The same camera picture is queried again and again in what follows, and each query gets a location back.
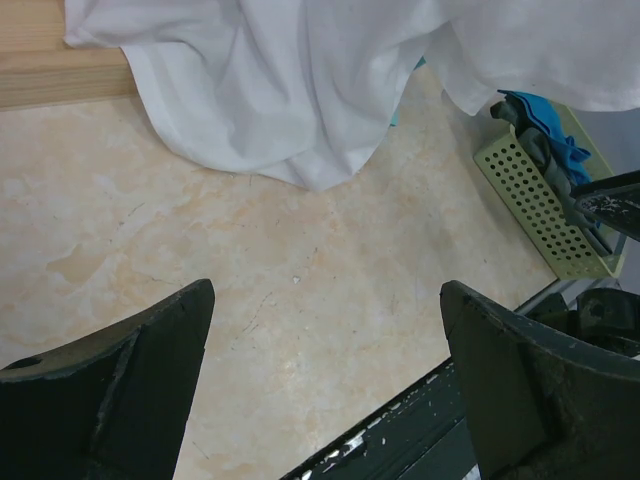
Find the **blue t-shirt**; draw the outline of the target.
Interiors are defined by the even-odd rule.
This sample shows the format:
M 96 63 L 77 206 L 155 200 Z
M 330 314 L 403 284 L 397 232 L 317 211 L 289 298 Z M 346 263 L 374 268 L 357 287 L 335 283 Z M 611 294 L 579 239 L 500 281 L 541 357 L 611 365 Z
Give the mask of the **blue t-shirt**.
M 533 128 L 546 140 L 554 159 L 573 185 L 592 181 L 584 168 L 591 152 L 578 146 L 572 136 L 565 135 L 560 117 L 547 99 L 517 91 L 499 90 L 499 93 L 504 99 L 490 107 L 491 116 L 511 124 L 521 145 L 524 145 L 521 137 Z

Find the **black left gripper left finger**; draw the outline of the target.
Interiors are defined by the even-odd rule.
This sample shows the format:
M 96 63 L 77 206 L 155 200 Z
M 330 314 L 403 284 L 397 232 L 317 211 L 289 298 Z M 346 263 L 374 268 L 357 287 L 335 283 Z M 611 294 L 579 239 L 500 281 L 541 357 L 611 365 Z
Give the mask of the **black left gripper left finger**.
M 200 279 L 2 368 L 2 478 L 172 478 L 214 304 Z

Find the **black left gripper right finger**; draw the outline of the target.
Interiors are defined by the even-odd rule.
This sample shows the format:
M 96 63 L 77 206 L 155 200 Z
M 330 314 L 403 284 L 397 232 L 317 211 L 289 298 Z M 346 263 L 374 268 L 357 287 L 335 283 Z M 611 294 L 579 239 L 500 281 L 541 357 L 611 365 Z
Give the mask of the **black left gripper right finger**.
M 638 477 L 636 294 L 529 318 L 450 281 L 440 308 L 482 478 Z

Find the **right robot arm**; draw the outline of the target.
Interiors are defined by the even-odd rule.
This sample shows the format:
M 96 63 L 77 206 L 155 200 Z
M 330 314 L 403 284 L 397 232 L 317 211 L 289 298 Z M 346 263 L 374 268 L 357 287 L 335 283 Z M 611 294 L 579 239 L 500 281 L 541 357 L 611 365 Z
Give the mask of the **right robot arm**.
M 614 253 L 598 227 L 604 225 L 622 238 L 639 239 L 639 172 L 578 186 L 570 194 L 577 213 L 591 222 L 589 240 L 594 239 L 598 255 Z M 570 309 L 561 294 L 542 300 L 528 317 L 569 336 L 614 353 L 639 358 L 639 296 L 611 287 L 590 288 L 576 297 Z

